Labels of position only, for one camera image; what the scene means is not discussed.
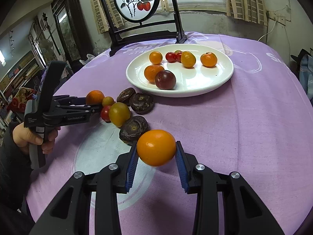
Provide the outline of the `person's left hand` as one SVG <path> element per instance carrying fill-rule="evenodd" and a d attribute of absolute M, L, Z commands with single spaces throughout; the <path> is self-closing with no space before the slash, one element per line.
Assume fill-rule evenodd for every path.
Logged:
<path fill-rule="evenodd" d="M 21 123 L 15 127 L 12 136 L 14 143 L 20 148 L 24 154 L 29 154 L 29 144 L 41 146 L 43 154 L 50 154 L 55 145 L 55 139 L 58 136 L 60 127 L 54 128 L 48 135 L 46 142 L 43 139 L 32 132 L 29 128 L 24 127 L 24 123 Z"/>

